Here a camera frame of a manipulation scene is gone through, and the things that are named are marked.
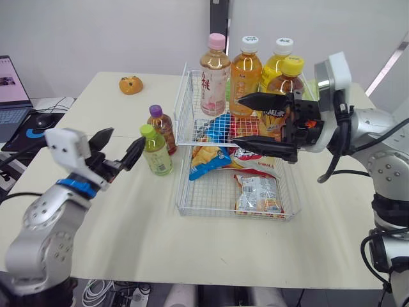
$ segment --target blue snack bag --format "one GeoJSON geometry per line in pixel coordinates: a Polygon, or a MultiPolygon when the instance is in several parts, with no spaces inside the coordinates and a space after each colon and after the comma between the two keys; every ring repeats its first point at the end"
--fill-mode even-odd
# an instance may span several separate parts
{"type": "MultiPolygon", "coordinates": [[[[211,122],[204,139],[212,143],[225,143],[228,136],[230,114],[223,114],[211,122]]],[[[189,180],[198,179],[212,169],[231,163],[228,150],[218,146],[195,146],[192,150],[192,164],[189,180]]]]}

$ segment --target gray floor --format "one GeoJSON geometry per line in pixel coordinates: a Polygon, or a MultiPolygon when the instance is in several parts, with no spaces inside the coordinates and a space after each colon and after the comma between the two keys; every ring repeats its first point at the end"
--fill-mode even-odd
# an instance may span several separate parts
{"type": "MultiPolygon", "coordinates": [[[[0,281],[9,285],[9,278],[6,273],[0,272],[0,281]]],[[[80,279],[78,287],[74,290],[74,295],[77,298],[76,307],[82,307],[81,295],[87,279],[80,279]]],[[[162,306],[166,296],[171,288],[169,284],[153,284],[150,298],[148,300],[148,307],[162,306]]],[[[219,287],[208,289],[206,294],[212,296],[219,295],[219,287]]],[[[300,297],[301,289],[285,288],[282,290],[285,301],[288,307],[295,307],[300,297]]],[[[302,307],[376,307],[380,298],[380,290],[315,290],[307,289],[301,300],[302,307]]],[[[4,306],[4,300],[0,294],[0,306],[4,306]]],[[[383,300],[382,307],[396,307],[393,298],[390,294],[386,294],[383,300]]]]}

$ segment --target mouse pad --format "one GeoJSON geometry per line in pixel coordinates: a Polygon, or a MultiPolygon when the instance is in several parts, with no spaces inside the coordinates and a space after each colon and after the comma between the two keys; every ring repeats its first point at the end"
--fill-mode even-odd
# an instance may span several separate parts
{"type": "MultiPolygon", "coordinates": [[[[1,149],[4,152],[19,152],[25,147],[32,145],[38,141],[38,138],[44,135],[45,129],[36,128],[36,119],[38,116],[44,113],[35,113],[32,114],[28,120],[26,120],[14,134],[12,139],[7,142],[1,149]]],[[[56,126],[57,122],[63,117],[64,113],[52,113],[54,123],[49,127],[53,128],[56,126]]]]}

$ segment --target plastic bottle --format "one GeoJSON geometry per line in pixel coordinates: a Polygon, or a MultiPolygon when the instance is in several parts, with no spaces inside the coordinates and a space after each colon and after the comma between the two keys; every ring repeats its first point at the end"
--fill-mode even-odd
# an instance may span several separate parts
{"type": "Polygon", "coordinates": [[[238,103],[238,99],[246,94],[258,91],[263,65],[256,56],[258,38],[245,36],[242,38],[242,53],[231,64],[230,77],[230,113],[238,118],[249,117],[252,109],[238,103]]]}
{"type": "Polygon", "coordinates": [[[152,173],[164,176],[173,169],[172,160],[167,153],[166,142],[163,135],[157,133],[152,125],[143,125],[141,134],[146,138],[143,156],[148,161],[152,173]]]}
{"type": "Polygon", "coordinates": [[[275,41],[274,55],[268,59],[261,73],[259,91],[266,93],[268,83],[281,75],[281,63],[293,52],[294,41],[287,37],[281,37],[275,41]]]}
{"type": "Polygon", "coordinates": [[[156,132],[165,137],[168,154],[174,154],[178,147],[174,142],[172,119],[168,115],[164,114],[162,108],[157,104],[150,106],[149,112],[151,113],[151,117],[149,117],[148,123],[153,125],[156,132]]]}
{"type": "MultiPolygon", "coordinates": [[[[281,73],[267,86],[267,92],[285,95],[295,90],[304,91],[304,85],[298,76],[304,67],[304,60],[298,56],[288,56],[282,61],[281,73]]],[[[269,110],[262,112],[259,122],[259,133],[262,136],[271,136],[276,141],[281,141],[281,127],[289,116],[287,110],[269,110]]]]}
{"type": "Polygon", "coordinates": [[[200,107],[207,115],[218,116],[226,108],[226,82],[230,76],[230,60],[223,52],[226,37],[212,33],[209,36],[209,52],[200,59],[201,97],[200,107]]]}

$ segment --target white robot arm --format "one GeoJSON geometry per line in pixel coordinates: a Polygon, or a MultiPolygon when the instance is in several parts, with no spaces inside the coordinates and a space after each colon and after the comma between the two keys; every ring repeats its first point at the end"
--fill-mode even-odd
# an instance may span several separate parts
{"type": "Polygon", "coordinates": [[[375,229],[362,241],[361,253],[368,269],[393,291],[396,304],[409,304],[409,133],[405,125],[378,109],[354,109],[350,106],[351,75],[344,54],[340,52],[315,66],[317,102],[302,100],[301,93],[273,95],[255,93],[240,103],[257,111],[285,110],[291,115],[281,130],[281,142],[263,136],[233,140],[238,146],[258,154],[297,161],[298,149],[320,152],[328,148],[333,158],[319,183],[334,173],[342,155],[350,155],[373,179],[372,202],[375,229]],[[374,268],[389,273],[382,278],[366,260],[369,243],[374,268]]]}
{"type": "Polygon", "coordinates": [[[46,130],[54,161],[70,175],[27,208],[21,232],[7,251],[6,267],[15,287],[15,296],[9,298],[12,307],[71,306],[76,286],[70,278],[73,239],[91,206],[90,199],[106,190],[122,169],[130,170],[145,144],[140,138],[122,160],[108,161],[100,150],[112,131],[102,130],[88,142],[75,130],[46,130]]]}

